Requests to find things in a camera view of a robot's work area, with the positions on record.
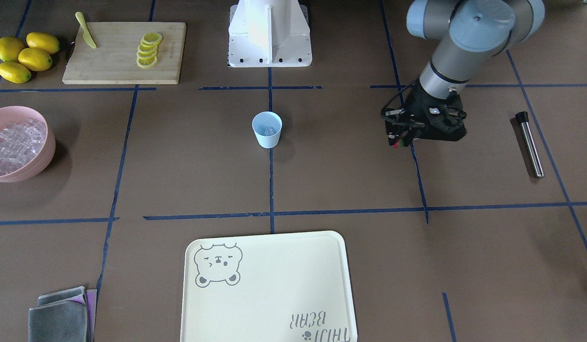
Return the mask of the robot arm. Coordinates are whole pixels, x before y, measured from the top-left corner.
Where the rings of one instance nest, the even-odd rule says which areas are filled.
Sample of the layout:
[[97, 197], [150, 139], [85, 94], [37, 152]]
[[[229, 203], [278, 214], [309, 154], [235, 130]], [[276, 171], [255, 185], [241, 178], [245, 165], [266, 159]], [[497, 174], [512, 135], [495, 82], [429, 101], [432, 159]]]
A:
[[416, 0], [407, 12], [411, 35], [439, 45], [410, 82], [400, 108], [381, 110], [388, 144], [415, 139], [456, 142], [465, 137], [467, 114], [460, 97], [487, 60], [525, 41], [545, 19], [541, 0]]

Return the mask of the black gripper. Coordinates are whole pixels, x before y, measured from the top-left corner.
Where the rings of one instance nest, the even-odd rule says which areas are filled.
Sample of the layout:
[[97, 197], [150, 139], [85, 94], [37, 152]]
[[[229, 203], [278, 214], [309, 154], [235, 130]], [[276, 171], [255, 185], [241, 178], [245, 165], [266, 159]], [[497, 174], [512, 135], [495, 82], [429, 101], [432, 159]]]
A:
[[[445, 99], [438, 99], [429, 95], [419, 80], [413, 83], [404, 108], [383, 108], [381, 117], [392, 147], [397, 140], [402, 141], [402, 147], [409, 147], [416, 138], [456, 142], [467, 134], [466, 112], [458, 92], [448, 90]], [[412, 129], [407, 129], [409, 119], [415, 122]]]

